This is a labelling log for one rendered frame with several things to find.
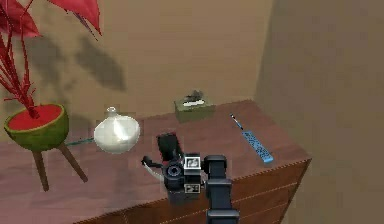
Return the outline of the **green tissue box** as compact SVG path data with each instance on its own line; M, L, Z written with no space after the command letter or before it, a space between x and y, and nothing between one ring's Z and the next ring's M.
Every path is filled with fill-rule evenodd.
M175 115L180 123L197 121L212 116L216 105L200 90L174 101Z

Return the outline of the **brown wooden chest of drawers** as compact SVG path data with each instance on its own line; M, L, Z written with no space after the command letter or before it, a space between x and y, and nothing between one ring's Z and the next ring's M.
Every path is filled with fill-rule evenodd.
M271 163L245 141L231 114L272 154ZM311 161L252 101L220 105L199 121L180 123L167 114L140 126L138 143L124 154L108 154L94 144L73 147L87 182L59 151L46 152L49 191L42 190L29 151L0 144L0 224L205 224L204 196L172 205L163 184L141 165L143 156L161 159L156 137L164 132L177 133L186 152L226 156L239 224L280 224Z

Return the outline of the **teal thin stick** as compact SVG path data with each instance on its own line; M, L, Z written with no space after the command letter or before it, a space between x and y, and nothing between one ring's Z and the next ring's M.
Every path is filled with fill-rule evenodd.
M80 145L80 144L86 144L86 143L91 143L91 142L94 142L94 138L86 138L86 139L80 139L80 140L77 140L77 141L73 141L73 142L67 142L65 143L66 146L75 146L75 145Z

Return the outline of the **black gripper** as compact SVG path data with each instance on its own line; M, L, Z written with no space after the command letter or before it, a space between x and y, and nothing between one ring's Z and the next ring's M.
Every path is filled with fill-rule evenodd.
M141 160L143 166L149 174L164 182L168 194L168 200L171 204L182 204L185 201L184 192L184 170L183 165L178 161L170 161L163 168L163 175L153 171L151 168L162 168L163 165L155 163L148 156Z

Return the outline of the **white round vase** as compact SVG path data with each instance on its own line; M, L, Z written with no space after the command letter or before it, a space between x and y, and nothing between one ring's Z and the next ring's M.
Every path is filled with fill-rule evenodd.
M108 107L107 117L96 126L93 137L104 152L122 154L138 142L140 125L134 118L120 115L115 107Z

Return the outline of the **black blocky object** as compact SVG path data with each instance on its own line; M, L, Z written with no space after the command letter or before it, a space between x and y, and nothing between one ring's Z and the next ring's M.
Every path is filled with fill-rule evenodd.
M179 160L183 155L175 132L158 135L157 145L164 162Z

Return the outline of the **red plant in green pot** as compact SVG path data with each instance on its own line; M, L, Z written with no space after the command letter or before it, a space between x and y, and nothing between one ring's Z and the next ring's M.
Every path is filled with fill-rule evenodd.
M29 14L28 0L22 5L19 0L0 0L0 85L18 101L24 109L9 116L4 122L7 135L19 146L33 155L42 187L49 189L42 153L51 149L59 150L80 179L88 177L65 145L69 133L69 118L66 108L57 103L37 105L33 99L35 90L30 80L28 53L23 49L24 72L16 69L13 39L18 37L22 46L27 38L40 35L34 19Z

